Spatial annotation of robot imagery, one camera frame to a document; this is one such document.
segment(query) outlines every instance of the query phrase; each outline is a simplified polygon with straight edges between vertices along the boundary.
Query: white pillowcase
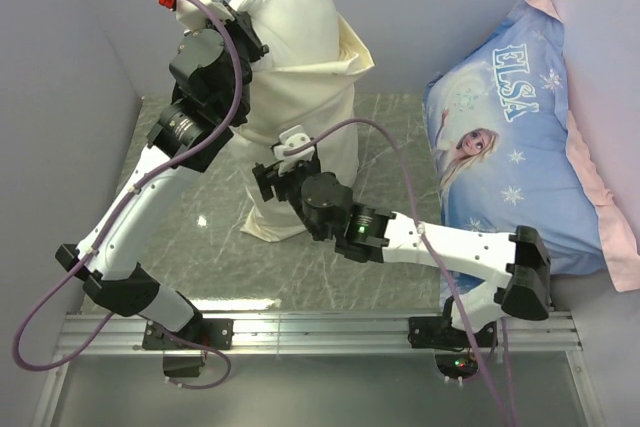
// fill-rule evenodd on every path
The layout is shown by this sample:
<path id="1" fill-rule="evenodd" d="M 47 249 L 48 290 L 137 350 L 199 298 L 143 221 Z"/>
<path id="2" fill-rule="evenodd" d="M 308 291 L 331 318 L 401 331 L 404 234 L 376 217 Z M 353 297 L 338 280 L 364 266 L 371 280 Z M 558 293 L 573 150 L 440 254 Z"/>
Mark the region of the white pillowcase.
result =
<path id="1" fill-rule="evenodd" d="M 251 112 L 234 130 L 230 149 L 237 159 L 253 207 L 243 232 L 265 241 L 304 231 L 287 203 L 262 201 L 251 169 L 272 164 L 270 147 L 278 135 L 302 125 L 310 136 L 353 117 L 353 83 L 373 67 L 362 41 L 338 14 L 333 0 L 231 0 L 249 12 L 253 27 L 270 53 L 253 65 Z M 351 186 L 358 169 L 355 126 L 322 141 L 323 171 L 334 172 Z"/>

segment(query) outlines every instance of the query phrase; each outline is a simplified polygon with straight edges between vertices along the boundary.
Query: glass panel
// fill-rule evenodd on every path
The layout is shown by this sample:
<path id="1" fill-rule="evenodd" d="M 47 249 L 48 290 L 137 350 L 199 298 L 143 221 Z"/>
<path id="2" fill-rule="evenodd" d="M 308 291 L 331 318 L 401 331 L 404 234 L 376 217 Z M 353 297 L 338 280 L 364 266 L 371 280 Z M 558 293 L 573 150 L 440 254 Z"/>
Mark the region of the glass panel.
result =
<path id="1" fill-rule="evenodd" d="M 585 425 L 564 353 L 512 359 L 521 427 Z M 501 425 L 482 379 L 463 388 L 445 384 L 431 355 L 232 360 L 230 380 L 202 392 L 164 384 L 157 357 L 81 357 L 70 367 L 53 425 Z M 508 405 L 504 365 L 490 370 Z"/>

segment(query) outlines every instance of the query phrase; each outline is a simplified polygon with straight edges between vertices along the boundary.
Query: snowflake print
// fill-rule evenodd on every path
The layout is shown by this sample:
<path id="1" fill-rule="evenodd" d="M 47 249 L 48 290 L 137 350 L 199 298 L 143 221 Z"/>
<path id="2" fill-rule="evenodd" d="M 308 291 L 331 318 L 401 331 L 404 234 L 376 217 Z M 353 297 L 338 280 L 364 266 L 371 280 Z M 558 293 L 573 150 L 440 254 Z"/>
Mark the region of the snowflake print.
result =
<path id="1" fill-rule="evenodd" d="M 482 222 L 479 219 L 470 217 L 469 222 L 467 222 L 467 230 L 472 232 L 482 232 Z"/>
<path id="2" fill-rule="evenodd" d="M 555 92 L 556 88 L 562 88 L 562 79 L 560 79 L 560 75 L 555 70 L 549 70 L 549 77 L 542 74 L 540 75 L 540 77 L 542 78 L 543 89 Z"/>
<path id="3" fill-rule="evenodd" d="M 478 98 L 477 95 L 471 93 L 471 89 L 467 89 L 463 93 L 457 93 L 458 101 L 455 103 L 458 112 L 473 110 L 473 101 Z"/>
<path id="4" fill-rule="evenodd" d="M 516 149 L 513 149 L 513 152 L 509 154 L 509 162 L 519 164 L 523 160 L 527 160 L 524 158 L 524 152 L 518 152 Z"/>
<path id="5" fill-rule="evenodd" d="M 494 69 L 493 69 L 493 65 L 491 65 L 489 62 L 487 62 L 486 60 L 483 60 L 482 62 L 480 62 L 480 65 L 482 66 L 482 68 L 484 70 L 486 70 L 487 72 L 493 74 L 494 73 Z"/>
<path id="6" fill-rule="evenodd" d="M 524 200 L 524 197 L 522 196 L 522 189 L 517 189 L 515 187 L 509 186 L 501 193 L 503 196 L 503 200 L 511 205 L 516 205 L 521 200 Z"/>

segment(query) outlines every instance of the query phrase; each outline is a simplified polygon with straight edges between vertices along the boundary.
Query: red connector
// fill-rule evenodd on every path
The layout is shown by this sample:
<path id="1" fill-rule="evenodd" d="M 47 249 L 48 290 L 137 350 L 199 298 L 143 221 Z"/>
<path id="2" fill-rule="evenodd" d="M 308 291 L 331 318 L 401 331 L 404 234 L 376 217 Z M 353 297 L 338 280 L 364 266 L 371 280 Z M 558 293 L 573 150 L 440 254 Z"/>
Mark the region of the red connector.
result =
<path id="1" fill-rule="evenodd" d="M 176 1 L 177 0 L 158 0 L 158 3 L 169 10 L 176 10 Z"/>

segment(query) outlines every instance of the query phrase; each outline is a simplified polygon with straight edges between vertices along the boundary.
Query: pink pillowcase edge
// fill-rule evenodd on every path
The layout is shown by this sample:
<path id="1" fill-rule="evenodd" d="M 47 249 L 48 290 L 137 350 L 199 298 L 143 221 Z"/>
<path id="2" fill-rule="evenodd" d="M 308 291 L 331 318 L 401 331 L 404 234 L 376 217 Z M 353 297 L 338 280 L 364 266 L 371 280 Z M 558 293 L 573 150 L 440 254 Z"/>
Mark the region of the pink pillowcase edge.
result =
<path id="1" fill-rule="evenodd" d="M 560 17 L 550 0 L 525 0 L 532 7 L 559 21 Z M 591 162 L 591 154 L 582 139 L 571 111 L 567 113 L 567 158 L 573 167 L 585 195 L 596 209 L 598 232 L 609 275 L 618 292 L 640 289 L 640 255 L 631 226 L 613 202 L 613 195 L 605 187 Z"/>

